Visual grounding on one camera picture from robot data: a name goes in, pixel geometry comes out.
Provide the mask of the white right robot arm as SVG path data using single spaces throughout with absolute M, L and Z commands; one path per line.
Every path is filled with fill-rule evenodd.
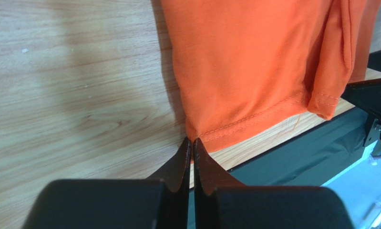
M 381 51 L 369 55 L 368 66 L 381 72 Z M 350 83 L 341 98 L 368 114 L 363 145 L 381 142 L 381 78 Z

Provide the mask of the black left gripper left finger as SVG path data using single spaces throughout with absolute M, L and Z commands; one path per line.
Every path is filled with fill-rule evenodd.
M 191 142 L 145 179 L 59 179 L 38 195 L 25 229 L 185 229 Z

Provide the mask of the orange t shirt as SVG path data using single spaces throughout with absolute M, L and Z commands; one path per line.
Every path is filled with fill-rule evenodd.
M 330 120 L 365 77 L 380 0 L 164 0 L 191 141 L 208 152 L 304 112 Z

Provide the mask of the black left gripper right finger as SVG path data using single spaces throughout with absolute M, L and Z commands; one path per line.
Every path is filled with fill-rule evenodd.
M 337 194 L 326 187 L 248 186 L 223 169 L 197 139 L 194 152 L 198 229 L 351 229 Z

